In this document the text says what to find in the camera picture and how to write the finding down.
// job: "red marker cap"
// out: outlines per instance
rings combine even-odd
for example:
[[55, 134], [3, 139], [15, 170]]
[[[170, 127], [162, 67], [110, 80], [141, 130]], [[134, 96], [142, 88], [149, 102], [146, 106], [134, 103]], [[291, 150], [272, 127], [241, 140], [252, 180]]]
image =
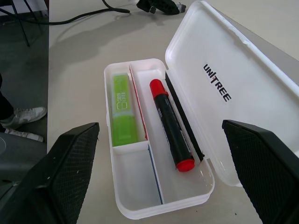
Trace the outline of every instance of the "red marker cap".
[[177, 164], [177, 169], [179, 170], [179, 172], [187, 172], [195, 167], [194, 163], [195, 162], [193, 159], [181, 161]]
[[153, 94], [153, 98], [160, 94], [166, 94], [168, 96], [168, 92], [165, 91], [164, 86], [159, 79], [153, 79], [150, 82], [149, 86], [151, 93]]

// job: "white table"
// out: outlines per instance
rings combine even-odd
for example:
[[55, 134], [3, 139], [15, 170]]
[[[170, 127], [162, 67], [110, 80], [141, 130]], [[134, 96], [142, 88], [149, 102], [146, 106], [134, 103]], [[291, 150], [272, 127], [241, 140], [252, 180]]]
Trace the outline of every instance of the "white table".
[[[192, 0], [184, 1], [190, 6]], [[158, 58], [165, 50], [184, 14], [150, 15], [135, 5], [110, 0], [131, 15], [103, 13], [67, 25], [50, 27], [48, 149], [62, 133], [90, 122], [99, 122], [100, 134], [88, 191], [79, 224], [105, 223], [205, 223], [260, 224], [243, 188], [229, 187], [215, 175], [215, 189], [203, 205], [142, 220], [130, 220], [118, 210], [114, 197], [104, 90], [104, 68], [117, 62]], [[60, 21], [104, 8], [100, 0], [50, 1], [50, 20]], [[299, 62], [232, 22], [286, 74], [298, 81]]]

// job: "white sneaker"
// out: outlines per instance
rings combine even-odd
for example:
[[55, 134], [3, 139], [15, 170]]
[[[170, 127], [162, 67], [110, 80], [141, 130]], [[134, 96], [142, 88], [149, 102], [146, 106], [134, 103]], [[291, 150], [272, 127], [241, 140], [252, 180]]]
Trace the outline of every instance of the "white sneaker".
[[14, 129], [11, 129], [11, 128], [7, 128], [4, 133], [5, 134], [13, 134], [13, 135], [21, 136], [21, 137], [24, 137], [24, 138], [28, 138], [28, 139], [43, 142], [43, 137], [42, 136], [37, 135], [37, 134], [33, 134], [33, 133], [19, 132], [19, 131], [16, 131]]
[[44, 107], [37, 107], [33, 109], [15, 109], [14, 117], [9, 122], [1, 122], [4, 128], [17, 129], [21, 125], [34, 122], [41, 119], [47, 114], [47, 109]]

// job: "red marker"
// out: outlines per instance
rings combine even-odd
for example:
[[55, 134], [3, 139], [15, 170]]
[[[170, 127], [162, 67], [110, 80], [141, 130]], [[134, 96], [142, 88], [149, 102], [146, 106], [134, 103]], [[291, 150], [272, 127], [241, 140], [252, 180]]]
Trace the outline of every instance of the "red marker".
[[180, 172], [187, 172], [195, 167], [194, 159], [171, 106], [168, 92], [165, 91], [162, 82], [158, 79], [152, 80], [149, 86], [170, 145], [171, 155], [176, 168]]

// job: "gray floor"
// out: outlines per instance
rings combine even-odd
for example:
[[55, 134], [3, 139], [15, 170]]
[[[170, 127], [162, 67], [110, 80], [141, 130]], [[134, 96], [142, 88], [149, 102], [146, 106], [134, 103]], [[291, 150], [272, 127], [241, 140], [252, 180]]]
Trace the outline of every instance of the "gray floor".
[[[14, 108], [48, 105], [49, 29], [23, 23], [31, 44], [28, 48], [16, 22], [0, 24], [0, 73], [2, 94]], [[47, 117], [26, 124], [19, 131], [42, 135], [47, 141]]]

